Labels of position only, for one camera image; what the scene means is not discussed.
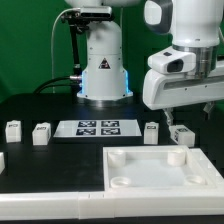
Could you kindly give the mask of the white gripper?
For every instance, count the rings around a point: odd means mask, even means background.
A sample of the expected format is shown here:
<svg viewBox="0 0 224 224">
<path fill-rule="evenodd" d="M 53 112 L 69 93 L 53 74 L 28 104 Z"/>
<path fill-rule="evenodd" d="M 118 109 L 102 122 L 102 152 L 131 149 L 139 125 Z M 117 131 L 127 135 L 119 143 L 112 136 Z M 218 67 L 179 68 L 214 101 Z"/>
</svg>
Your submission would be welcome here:
<svg viewBox="0 0 224 224">
<path fill-rule="evenodd" d="M 204 112 L 210 117 L 214 101 L 223 99 L 224 63 L 218 63 L 205 79 L 186 79 L 184 74 L 163 75 L 154 70 L 145 76 L 143 102 L 151 110 L 164 109 L 168 126 L 173 125 L 172 107 L 207 102 Z"/>
</svg>

